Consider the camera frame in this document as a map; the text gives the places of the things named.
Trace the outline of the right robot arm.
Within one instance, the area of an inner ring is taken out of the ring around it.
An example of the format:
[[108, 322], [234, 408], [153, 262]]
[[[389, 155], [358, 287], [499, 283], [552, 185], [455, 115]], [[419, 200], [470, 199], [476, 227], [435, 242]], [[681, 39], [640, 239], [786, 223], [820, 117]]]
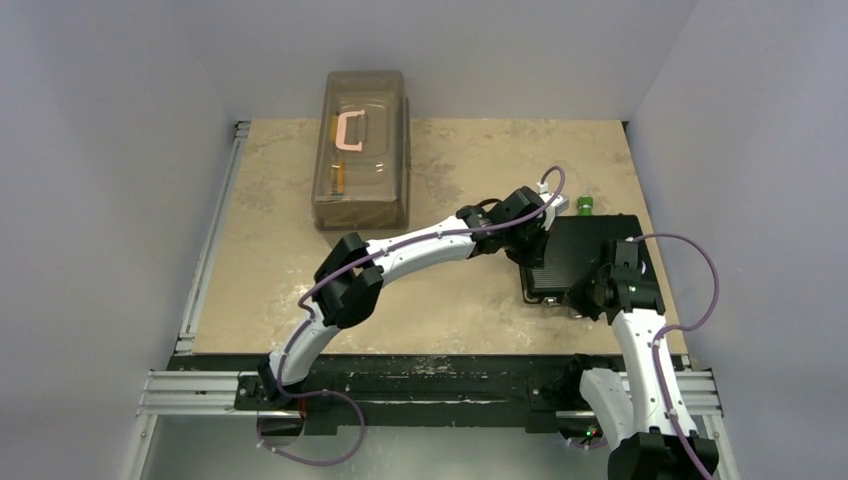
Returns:
[[702, 437], [674, 372], [660, 287], [645, 275], [638, 238], [608, 240], [588, 273], [569, 290], [581, 316], [606, 319], [625, 372], [578, 369], [561, 392], [576, 407], [589, 404], [610, 448], [610, 479], [712, 479], [719, 466], [715, 441]]

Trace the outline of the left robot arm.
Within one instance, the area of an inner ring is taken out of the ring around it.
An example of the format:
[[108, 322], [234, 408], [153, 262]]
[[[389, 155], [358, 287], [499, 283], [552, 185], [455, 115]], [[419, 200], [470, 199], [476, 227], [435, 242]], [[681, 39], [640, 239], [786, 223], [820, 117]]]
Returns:
[[540, 182], [503, 200], [463, 206], [404, 235], [372, 240], [357, 233], [343, 236], [315, 272], [314, 286], [298, 301], [303, 319], [260, 364], [260, 397], [275, 409], [292, 405], [298, 384], [331, 340], [368, 319], [382, 289], [406, 275], [500, 251], [517, 265], [540, 266], [554, 219], [568, 205], [567, 196]]

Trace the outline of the black poker case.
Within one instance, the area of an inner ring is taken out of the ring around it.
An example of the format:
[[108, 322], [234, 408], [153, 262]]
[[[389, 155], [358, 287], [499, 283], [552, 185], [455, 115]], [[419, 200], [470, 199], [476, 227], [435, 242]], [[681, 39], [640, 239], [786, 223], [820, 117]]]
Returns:
[[629, 243], [643, 234], [632, 214], [561, 216], [553, 222], [542, 268], [519, 269], [526, 304], [563, 306], [570, 287], [595, 266], [612, 264], [621, 275], [621, 312], [666, 313], [647, 246]]

